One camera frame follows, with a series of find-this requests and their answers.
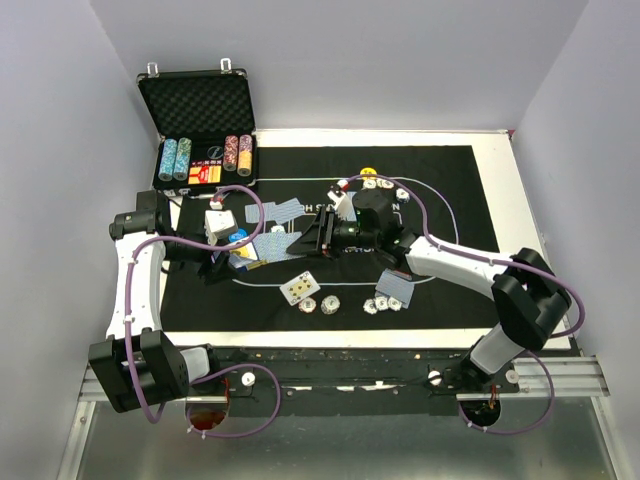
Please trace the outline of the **blue playing card box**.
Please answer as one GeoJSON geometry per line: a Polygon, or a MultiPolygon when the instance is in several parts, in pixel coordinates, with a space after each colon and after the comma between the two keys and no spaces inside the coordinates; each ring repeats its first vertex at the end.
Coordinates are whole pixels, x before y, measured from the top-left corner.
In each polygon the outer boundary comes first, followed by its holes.
{"type": "Polygon", "coordinates": [[[261,260],[252,243],[230,251],[229,264],[238,271],[250,271],[266,264],[261,260]]]}

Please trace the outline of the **blue small blind button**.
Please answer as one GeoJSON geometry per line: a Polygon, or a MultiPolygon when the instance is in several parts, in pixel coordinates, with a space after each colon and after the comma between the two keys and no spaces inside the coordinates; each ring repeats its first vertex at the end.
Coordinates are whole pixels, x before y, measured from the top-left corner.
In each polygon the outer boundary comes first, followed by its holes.
{"type": "Polygon", "coordinates": [[[228,237],[229,242],[241,241],[248,237],[248,233],[244,229],[238,229],[228,237]]]}

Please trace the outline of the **red triangular dealer button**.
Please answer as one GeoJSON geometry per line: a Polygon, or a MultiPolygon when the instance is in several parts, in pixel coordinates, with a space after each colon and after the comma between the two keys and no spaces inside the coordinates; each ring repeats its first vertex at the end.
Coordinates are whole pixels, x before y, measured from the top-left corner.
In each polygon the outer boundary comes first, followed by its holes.
{"type": "Polygon", "coordinates": [[[399,278],[405,279],[407,281],[411,281],[412,280],[412,275],[411,274],[408,274],[408,273],[405,273],[405,272],[401,272],[401,271],[398,271],[398,270],[393,270],[393,271],[391,271],[391,273],[393,275],[395,275],[395,276],[397,276],[399,278]]]}

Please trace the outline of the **blue backed card fan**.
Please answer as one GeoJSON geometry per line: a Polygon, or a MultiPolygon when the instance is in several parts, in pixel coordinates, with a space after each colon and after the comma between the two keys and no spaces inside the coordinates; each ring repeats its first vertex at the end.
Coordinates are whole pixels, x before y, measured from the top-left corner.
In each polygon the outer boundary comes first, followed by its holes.
{"type": "Polygon", "coordinates": [[[268,232],[257,235],[253,239],[253,245],[258,259],[266,263],[278,263],[301,258],[301,255],[287,252],[301,236],[300,232],[268,232]]]}

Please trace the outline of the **blue backed card bottom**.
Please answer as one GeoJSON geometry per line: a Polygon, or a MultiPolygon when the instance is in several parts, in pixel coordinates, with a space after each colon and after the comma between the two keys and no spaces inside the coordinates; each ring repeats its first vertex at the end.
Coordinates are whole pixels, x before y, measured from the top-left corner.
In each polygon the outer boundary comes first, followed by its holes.
{"type": "Polygon", "coordinates": [[[395,298],[401,303],[403,308],[407,309],[414,293],[414,284],[411,282],[407,284],[384,283],[378,285],[376,291],[387,297],[395,298]]]}

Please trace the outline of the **blue backed card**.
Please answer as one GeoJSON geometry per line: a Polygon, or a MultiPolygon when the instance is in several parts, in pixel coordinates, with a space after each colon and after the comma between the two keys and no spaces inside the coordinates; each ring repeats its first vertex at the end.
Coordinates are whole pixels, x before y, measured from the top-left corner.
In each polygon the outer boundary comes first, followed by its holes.
{"type": "MultiPolygon", "coordinates": [[[[272,210],[276,206],[274,202],[263,204],[264,222],[272,219],[272,210]]],[[[260,208],[257,204],[249,204],[244,207],[245,221],[249,224],[257,224],[260,218],[260,208]]]]}
{"type": "Polygon", "coordinates": [[[378,285],[376,291],[387,297],[395,298],[401,303],[403,308],[407,309],[414,293],[414,284],[411,282],[407,284],[384,283],[378,285]]]}

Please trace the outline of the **blue poker chip stack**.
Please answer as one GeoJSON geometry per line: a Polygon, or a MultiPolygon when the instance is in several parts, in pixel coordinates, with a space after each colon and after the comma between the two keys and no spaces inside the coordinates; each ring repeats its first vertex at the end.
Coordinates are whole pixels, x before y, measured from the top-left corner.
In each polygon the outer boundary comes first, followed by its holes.
{"type": "Polygon", "coordinates": [[[377,296],[367,299],[363,304],[363,311],[369,315],[384,311],[399,312],[402,309],[402,302],[394,297],[377,296]]]}

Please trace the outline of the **grey poker chip stack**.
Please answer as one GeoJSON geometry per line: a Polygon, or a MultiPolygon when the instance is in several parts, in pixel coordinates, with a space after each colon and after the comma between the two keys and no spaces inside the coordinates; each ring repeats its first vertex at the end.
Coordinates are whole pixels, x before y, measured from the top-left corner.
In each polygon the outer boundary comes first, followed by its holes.
{"type": "Polygon", "coordinates": [[[340,308],[340,299],[335,295],[325,297],[321,302],[321,311],[325,315],[335,314],[340,308]]]}

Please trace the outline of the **red poker chip stack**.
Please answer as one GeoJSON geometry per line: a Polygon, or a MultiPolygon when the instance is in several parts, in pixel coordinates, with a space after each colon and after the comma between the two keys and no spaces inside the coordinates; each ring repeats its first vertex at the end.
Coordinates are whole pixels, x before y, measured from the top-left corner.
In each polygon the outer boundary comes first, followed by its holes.
{"type": "Polygon", "coordinates": [[[299,302],[298,308],[301,312],[309,314],[316,310],[317,302],[313,298],[307,297],[299,302]]]}

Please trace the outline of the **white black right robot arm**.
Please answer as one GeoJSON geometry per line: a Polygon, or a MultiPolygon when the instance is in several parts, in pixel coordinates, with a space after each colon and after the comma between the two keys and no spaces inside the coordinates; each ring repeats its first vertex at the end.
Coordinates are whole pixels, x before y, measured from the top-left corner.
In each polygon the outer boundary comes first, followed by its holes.
{"type": "Polygon", "coordinates": [[[372,249],[414,275],[460,285],[494,302],[497,325],[443,376],[457,390],[483,391],[515,357],[541,350],[571,306],[566,287],[535,250],[501,255],[418,235],[400,224],[379,190],[348,196],[332,189],[329,197],[332,206],[320,210],[289,254],[336,258],[348,248],[372,249]]]}

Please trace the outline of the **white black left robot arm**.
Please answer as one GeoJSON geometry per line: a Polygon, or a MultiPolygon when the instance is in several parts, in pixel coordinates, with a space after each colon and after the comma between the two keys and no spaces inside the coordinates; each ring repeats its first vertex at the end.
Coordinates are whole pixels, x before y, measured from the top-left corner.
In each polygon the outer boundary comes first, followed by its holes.
{"type": "Polygon", "coordinates": [[[88,361],[116,412],[182,399],[190,386],[201,395],[220,387],[212,346],[180,349],[164,333],[161,273],[165,261],[210,261],[211,246],[237,230],[234,215],[216,202],[204,214],[203,230],[178,237],[170,200],[159,191],[138,193],[135,209],[114,217],[109,226],[118,260],[114,309],[105,339],[90,346],[88,361]]]}

